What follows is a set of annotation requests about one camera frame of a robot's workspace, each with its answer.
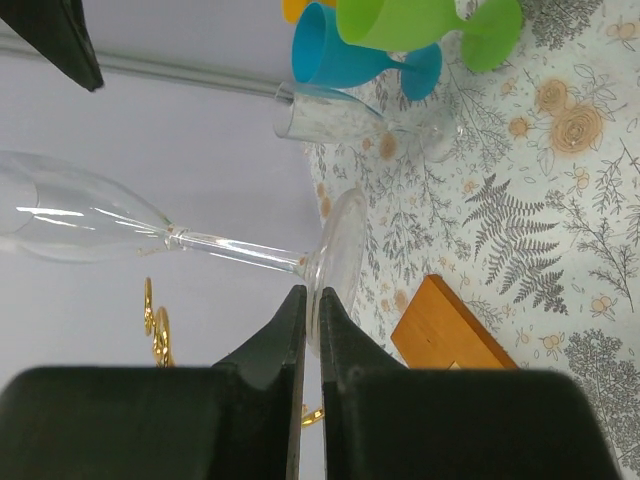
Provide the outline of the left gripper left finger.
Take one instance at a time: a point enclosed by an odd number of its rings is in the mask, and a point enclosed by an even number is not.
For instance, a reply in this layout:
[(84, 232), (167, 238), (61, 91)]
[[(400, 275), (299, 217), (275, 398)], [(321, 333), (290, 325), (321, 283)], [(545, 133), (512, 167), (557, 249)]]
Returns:
[(209, 367), (38, 367), (1, 395), (5, 479), (295, 479), (307, 291)]

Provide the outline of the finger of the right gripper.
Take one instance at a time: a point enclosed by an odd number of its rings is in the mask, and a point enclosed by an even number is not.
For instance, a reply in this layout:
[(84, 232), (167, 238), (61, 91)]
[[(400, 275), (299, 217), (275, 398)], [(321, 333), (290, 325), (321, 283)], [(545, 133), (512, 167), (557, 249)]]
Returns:
[(79, 86), (104, 86), (81, 0), (1, 0), (1, 19)]

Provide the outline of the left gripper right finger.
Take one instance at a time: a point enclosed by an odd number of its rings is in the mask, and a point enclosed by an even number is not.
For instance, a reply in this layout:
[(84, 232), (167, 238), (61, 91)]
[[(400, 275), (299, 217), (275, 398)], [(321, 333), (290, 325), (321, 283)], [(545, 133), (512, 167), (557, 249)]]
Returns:
[(616, 479), (586, 396), (550, 370), (409, 369), (319, 304), (330, 479)]

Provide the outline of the blue wine glass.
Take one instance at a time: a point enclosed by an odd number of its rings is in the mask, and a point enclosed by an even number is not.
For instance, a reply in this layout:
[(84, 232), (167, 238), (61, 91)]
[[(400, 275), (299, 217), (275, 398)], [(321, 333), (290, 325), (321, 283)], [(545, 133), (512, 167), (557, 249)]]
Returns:
[(298, 83), (347, 89), (396, 69), (404, 96), (420, 101), (437, 85), (442, 64), (436, 43), (410, 52), (403, 62), (382, 50), (349, 45), (339, 36), (335, 9), (318, 2), (304, 8), (293, 35), (291, 67)]

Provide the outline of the orange wine glass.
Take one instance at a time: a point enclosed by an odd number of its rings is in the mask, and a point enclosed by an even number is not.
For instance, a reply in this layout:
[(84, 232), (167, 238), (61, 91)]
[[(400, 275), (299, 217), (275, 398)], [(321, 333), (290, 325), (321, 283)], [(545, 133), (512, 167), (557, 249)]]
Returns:
[(295, 24), (307, 5), (313, 2), (321, 3), (332, 8), (335, 8), (337, 4), (336, 0), (282, 0), (281, 10), (283, 19), (290, 24)]

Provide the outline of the clear wine glass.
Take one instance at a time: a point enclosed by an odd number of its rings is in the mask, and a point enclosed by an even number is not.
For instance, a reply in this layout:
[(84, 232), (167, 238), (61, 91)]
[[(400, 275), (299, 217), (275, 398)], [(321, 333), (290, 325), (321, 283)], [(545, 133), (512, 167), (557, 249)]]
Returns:
[(279, 138), (329, 144), (396, 133), (416, 142), (434, 163), (452, 158), (454, 144), (463, 134), (445, 107), (418, 120), (403, 120), (339, 90), (288, 82), (275, 92), (272, 125)]
[(366, 227), (366, 198), (353, 188), (333, 204), (313, 251), (276, 249), (180, 226), (122, 184), (68, 161), (1, 153), (3, 248), (65, 263), (197, 251), (296, 275), (307, 286), (307, 342), (315, 353), (324, 289), (333, 288), (345, 310), (353, 308)]

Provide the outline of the green wine glass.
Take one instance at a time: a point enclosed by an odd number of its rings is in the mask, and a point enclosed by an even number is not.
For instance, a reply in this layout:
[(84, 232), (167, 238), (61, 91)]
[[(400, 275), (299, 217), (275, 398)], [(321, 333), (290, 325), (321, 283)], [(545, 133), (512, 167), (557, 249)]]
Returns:
[(519, 40), (523, 12), (517, 0), (489, 0), (464, 19), (454, 0), (341, 0), (336, 25), (348, 44), (409, 52), (462, 33), (460, 56), (476, 73), (500, 66)]

